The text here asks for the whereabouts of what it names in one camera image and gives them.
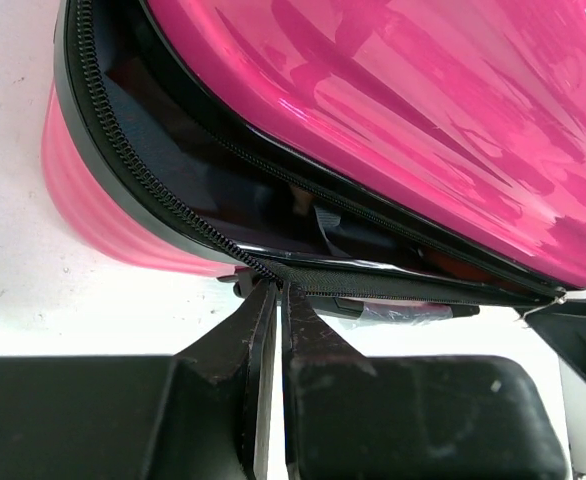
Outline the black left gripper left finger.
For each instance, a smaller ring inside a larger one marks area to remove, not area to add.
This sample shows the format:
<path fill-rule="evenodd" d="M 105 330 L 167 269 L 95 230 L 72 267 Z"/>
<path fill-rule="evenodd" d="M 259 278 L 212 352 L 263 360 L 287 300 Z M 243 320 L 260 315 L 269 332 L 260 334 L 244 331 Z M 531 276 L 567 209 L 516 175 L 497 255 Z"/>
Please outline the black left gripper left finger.
<path fill-rule="evenodd" d="M 277 289 L 172 356 L 0 357 L 0 479 L 263 479 Z"/>

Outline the pink and teal suitcase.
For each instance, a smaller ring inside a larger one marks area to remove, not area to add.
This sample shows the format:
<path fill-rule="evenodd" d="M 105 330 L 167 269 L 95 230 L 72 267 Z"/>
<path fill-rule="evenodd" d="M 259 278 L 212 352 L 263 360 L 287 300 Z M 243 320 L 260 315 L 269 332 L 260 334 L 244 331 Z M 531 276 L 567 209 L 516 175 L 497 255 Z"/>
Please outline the pink and teal suitcase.
<path fill-rule="evenodd" d="M 42 155 L 68 224 L 136 266 L 586 299 L 586 1 L 64 1 Z"/>

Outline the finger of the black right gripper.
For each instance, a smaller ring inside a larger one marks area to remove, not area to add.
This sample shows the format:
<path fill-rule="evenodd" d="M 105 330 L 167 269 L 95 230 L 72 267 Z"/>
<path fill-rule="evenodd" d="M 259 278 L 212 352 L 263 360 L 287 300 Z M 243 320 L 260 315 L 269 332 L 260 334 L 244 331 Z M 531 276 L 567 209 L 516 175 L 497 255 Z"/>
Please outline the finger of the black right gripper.
<path fill-rule="evenodd" d="M 532 308 L 555 296 L 526 296 L 515 310 Z M 586 299 L 573 298 L 532 314 L 524 321 L 586 383 Z"/>

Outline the silver zipper pull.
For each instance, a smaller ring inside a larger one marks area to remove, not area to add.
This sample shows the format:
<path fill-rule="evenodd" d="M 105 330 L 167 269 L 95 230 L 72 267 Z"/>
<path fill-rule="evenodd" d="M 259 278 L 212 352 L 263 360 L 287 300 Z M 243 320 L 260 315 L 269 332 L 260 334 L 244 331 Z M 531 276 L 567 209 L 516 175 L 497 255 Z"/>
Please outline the silver zipper pull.
<path fill-rule="evenodd" d="M 525 321 L 526 318 L 532 314 L 535 314 L 537 312 L 548 309 L 554 305 L 562 305 L 566 301 L 567 301 L 567 291 L 564 289 L 559 289 L 557 294 L 555 295 L 555 297 L 551 301 L 544 303 L 544 304 L 540 304 L 540 305 L 532 307 L 532 308 L 520 310 L 518 320 Z"/>

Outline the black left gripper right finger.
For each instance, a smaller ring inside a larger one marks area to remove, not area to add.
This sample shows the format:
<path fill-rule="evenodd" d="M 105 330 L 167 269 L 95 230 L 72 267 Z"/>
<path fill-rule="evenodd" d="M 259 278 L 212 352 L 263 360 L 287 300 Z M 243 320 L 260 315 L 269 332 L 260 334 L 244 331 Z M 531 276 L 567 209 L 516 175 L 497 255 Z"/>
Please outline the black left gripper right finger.
<path fill-rule="evenodd" d="M 564 479 L 562 445 L 525 370 L 498 356 L 367 357 L 282 291 L 293 479 Z"/>

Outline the orange patterned towel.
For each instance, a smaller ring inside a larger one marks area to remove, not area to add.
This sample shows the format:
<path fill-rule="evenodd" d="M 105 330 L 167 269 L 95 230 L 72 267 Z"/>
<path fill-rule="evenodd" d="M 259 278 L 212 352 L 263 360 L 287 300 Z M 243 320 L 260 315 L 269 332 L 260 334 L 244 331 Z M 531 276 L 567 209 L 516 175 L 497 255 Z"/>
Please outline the orange patterned towel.
<path fill-rule="evenodd" d="M 488 282 L 491 279 L 488 272 L 438 250 L 424 247 L 421 255 L 427 263 L 457 279 L 473 282 Z"/>

